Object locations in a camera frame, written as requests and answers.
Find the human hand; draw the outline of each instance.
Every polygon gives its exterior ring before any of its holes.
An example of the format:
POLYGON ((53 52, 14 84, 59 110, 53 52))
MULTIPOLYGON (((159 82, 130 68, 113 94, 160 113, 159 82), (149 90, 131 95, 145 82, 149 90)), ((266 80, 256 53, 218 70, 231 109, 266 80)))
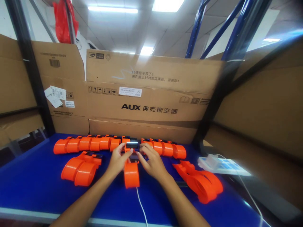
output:
POLYGON ((121 155, 121 152, 124 151, 125 143, 121 143, 116 149, 113 150, 113 153, 110 158, 110 163, 107 167, 106 172, 113 177, 116 177, 118 173, 124 168, 125 162, 133 153, 133 149, 121 155))
POLYGON ((165 181, 170 176, 159 153, 156 152, 149 144, 141 143, 140 152, 145 153, 148 156, 149 160, 146 161, 141 153, 136 152, 143 168, 149 175, 159 182, 165 181))

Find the ceiling light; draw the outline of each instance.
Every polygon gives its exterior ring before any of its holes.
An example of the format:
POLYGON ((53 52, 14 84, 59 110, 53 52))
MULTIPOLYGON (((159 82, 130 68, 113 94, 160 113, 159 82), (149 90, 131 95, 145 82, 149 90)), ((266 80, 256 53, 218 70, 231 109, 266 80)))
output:
POLYGON ((101 7, 101 6, 89 6, 88 10, 100 11, 100 12, 115 12, 115 13, 138 13, 137 9, 101 7))
POLYGON ((263 39, 263 41, 267 41, 267 42, 278 42, 278 41, 280 41, 280 39, 266 38, 266 39, 263 39))
POLYGON ((151 55, 154 51, 153 47, 142 47, 140 55, 151 55))
POLYGON ((184 0, 155 0, 152 11, 155 12, 177 12, 182 6, 184 0))

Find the white sticker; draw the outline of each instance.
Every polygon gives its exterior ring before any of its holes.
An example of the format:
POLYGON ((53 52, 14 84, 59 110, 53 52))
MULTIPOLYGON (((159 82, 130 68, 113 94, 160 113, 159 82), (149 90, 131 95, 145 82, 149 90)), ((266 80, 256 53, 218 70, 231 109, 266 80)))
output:
POLYGON ((66 100, 66 90, 65 89, 57 88, 54 86, 51 86, 51 89, 52 89, 52 96, 55 96, 62 100, 66 100))
POLYGON ((68 108, 75 108, 74 101, 65 101, 65 106, 68 108))
POLYGON ((119 95, 141 97, 142 89, 120 87, 119 95))
POLYGON ((48 88, 44 91, 44 94, 48 101, 55 107, 58 108, 59 106, 63 105, 61 100, 55 96, 53 96, 53 90, 51 88, 48 88))

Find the blue tabletop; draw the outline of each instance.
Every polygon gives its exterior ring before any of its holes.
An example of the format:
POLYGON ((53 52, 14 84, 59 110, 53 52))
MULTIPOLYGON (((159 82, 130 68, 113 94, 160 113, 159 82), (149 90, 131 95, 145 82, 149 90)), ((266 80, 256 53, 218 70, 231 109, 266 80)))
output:
MULTIPOLYGON (((62 180, 61 171, 65 164, 77 154, 55 155, 54 144, 65 139, 68 134, 54 134, 36 147, 17 157, 0 168, 0 207, 26 211, 60 214, 78 199, 87 187, 76 187, 72 181, 62 180)), ((199 153, 191 145, 184 145, 186 160, 193 163, 197 170, 199 153)), ((104 155, 102 165, 96 172, 93 183, 105 172, 111 153, 104 155)), ((182 181, 172 163, 178 160, 162 157, 168 172, 176 181, 182 181)), ((159 183, 149 176, 139 164, 139 195, 148 223, 177 225, 176 216, 159 183)), ((203 215, 212 227, 217 226, 258 226, 260 217, 246 202, 224 181, 220 175, 224 191, 208 204, 201 204, 195 193, 182 188, 184 194, 203 215)), ((130 222, 145 222, 136 189, 125 189, 124 175, 120 173, 105 192, 93 218, 130 222)))

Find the cable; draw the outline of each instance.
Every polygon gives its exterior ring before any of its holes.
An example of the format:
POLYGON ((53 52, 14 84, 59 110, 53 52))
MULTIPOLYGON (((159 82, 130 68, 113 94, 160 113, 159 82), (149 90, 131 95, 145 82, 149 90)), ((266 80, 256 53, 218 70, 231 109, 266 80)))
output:
MULTIPOLYGON (((216 156, 218 157, 218 155, 221 156, 221 157, 223 157, 224 159, 227 160, 227 158, 225 158, 223 155, 217 154, 216 156)), ((238 173, 238 171, 236 170, 236 168, 233 167, 233 169, 237 172, 237 174, 238 174, 238 176, 239 176, 239 178, 240 178, 240 180, 241 180, 241 182, 242 182, 244 188, 246 189, 247 193, 249 194, 249 197, 252 199, 252 201, 253 201, 255 207, 257 208, 257 210, 258 210, 258 212, 259 212, 259 214, 260 214, 260 224, 259 224, 259 227, 262 227, 262 224, 263 224, 263 215, 262 215, 262 213, 261 213, 259 207, 257 206, 255 200, 253 199, 252 195, 249 193, 249 191, 248 191, 248 189, 247 189, 247 187, 246 187, 244 181, 242 180, 240 174, 238 173)))
POLYGON ((140 201, 139 192, 138 192, 138 187, 137 187, 137 195, 138 195, 139 203, 140 203, 140 206, 141 206, 141 208, 142 208, 142 211, 143 211, 143 214, 144 214, 144 217, 145 217, 146 227, 148 227, 148 223, 147 223, 146 215, 145 215, 145 212, 144 212, 144 209, 143 209, 142 203, 141 203, 141 201, 140 201))

